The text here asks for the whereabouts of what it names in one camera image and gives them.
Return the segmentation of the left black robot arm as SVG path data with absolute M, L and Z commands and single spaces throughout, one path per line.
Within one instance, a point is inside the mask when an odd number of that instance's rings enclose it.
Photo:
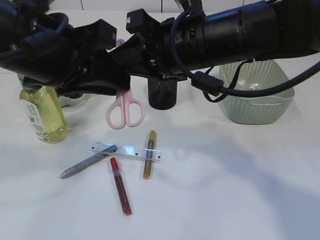
M 100 19 L 73 27 L 61 12 L 47 14 L 32 0 L 0 3 L 0 66 L 25 76 L 27 87 L 53 87 L 60 96 L 114 96 L 130 75 L 111 56 L 115 27 Z

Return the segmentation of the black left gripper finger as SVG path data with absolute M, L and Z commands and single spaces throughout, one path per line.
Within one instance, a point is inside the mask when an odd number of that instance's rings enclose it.
M 87 58 L 82 65 L 57 88 L 59 96 L 97 94 L 114 96 L 128 91 L 131 77 L 124 66 L 116 63 L 106 50 Z

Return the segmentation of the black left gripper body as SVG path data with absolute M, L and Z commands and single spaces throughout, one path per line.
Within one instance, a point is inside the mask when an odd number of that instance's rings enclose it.
M 100 19 L 66 28 L 41 43 L 29 40 L 24 84 L 28 87 L 102 88 L 102 74 L 114 66 L 107 51 L 116 45 L 117 30 Z

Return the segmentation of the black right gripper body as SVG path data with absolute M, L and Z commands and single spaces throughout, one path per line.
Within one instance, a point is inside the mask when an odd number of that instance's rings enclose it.
M 170 17 L 161 22 L 150 16 L 144 9 L 128 12 L 126 30 L 136 34 L 143 42 L 143 56 L 146 64 L 158 67 L 163 72 L 182 73 L 173 60 L 170 50 L 170 33 L 175 18 Z

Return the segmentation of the right black blue robot arm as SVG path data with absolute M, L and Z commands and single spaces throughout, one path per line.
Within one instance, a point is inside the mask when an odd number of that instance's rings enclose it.
M 112 59 L 131 76 L 184 81 L 170 47 L 174 19 L 158 22 L 143 9 L 127 17 L 131 38 L 110 53 Z M 191 71 L 313 55 L 320 51 L 320 3 L 259 1 L 212 15 L 198 9 L 178 22 L 175 47 Z

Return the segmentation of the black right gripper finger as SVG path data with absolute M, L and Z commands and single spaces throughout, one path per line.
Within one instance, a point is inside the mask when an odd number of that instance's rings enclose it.
M 107 53 L 107 64 L 115 66 L 145 66 L 144 42 L 133 34 L 129 39 L 118 38 L 115 41 L 115 48 Z
M 163 81 L 164 79 L 173 79 L 177 82 L 182 82 L 187 80 L 187 76 L 183 73 L 173 74 L 168 71 L 162 71 L 157 66 L 151 66 L 148 64 L 135 64 L 127 67 L 127 72 L 131 76 L 138 76 L 143 78 L 154 78 L 159 81 Z

